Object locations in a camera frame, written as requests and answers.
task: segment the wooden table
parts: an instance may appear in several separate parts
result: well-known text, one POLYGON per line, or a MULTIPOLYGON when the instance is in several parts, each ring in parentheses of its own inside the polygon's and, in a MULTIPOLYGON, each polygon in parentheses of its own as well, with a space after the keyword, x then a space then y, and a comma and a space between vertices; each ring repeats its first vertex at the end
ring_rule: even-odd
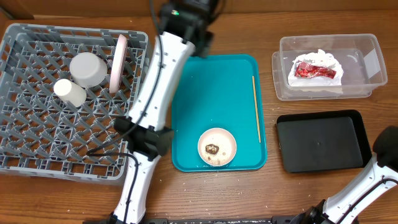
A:
MULTIPOLYGON (((142 30, 151 36, 149 17, 18 21, 72 27, 142 30)), ((169 152, 159 162, 147 198, 147 216, 188 218, 264 218, 306 210, 340 191, 359 169, 288 174, 282 167, 275 121, 282 114, 356 109, 372 145, 388 125, 398 125, 398 11, 288 12, 221 16, 211 54, 249 54, 258 62, 268 160, 249 172, 183 173, 169 152), (284 36, 372 33, 379 40, 389 81, 369 98, 279 101, 272 81, 271 55, 284 36)), ((106 218, 121 188, 40 177, 0 176, 0 223, 81 223, 106 218)), ((397 223, 398 189, 360 216, 361 223, 397 223)))

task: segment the brown food residue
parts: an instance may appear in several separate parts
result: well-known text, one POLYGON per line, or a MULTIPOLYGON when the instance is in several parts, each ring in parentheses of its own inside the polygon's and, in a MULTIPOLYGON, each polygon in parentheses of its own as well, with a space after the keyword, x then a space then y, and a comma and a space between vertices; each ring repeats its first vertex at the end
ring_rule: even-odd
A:
POLYGON ((219 149, 220 148, 214 144, 209 144, 206 146, 206 152, 213 154, 213 155, 217 154, 219 149))

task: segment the transparent plastic container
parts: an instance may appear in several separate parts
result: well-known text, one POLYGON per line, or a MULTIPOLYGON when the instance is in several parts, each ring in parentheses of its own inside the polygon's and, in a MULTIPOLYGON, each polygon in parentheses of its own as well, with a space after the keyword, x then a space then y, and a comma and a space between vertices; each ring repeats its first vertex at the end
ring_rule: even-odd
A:
POLYGON ((364 98, 387 83, 383 55, 373 34, 283 37, 279 52, 272 55, 272 75, 280 100, 364 98), (333 54, 341 64, 341 86, 290 86, 287 77, 296 57, 318 49, 333 54))

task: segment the white bowl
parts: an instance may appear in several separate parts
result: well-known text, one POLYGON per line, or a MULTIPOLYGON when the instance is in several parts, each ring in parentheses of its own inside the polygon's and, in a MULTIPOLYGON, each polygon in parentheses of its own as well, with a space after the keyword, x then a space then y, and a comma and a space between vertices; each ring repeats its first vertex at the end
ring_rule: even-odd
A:
POLYGON ((236 154, 236 141, 229 131, 222 128, 211 128, 205 131, 198 141, 200 157, 211 166, 223 166, 232 161, 236 154), (217 154, 206 152, 206 146, 214 144, 219 147, 217 154))

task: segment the white label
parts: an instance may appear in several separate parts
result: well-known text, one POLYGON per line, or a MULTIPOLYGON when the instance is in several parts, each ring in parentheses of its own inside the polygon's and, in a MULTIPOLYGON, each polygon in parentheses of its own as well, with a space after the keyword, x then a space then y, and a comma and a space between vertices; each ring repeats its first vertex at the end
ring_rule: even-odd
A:
POLYGON ((363 59, 365 61, 366 73, 368 73, 368 78, 372 78, 373 75, 375 75, 377 72, 380 72, 381 69, 376 49, 373 49, 363 59))

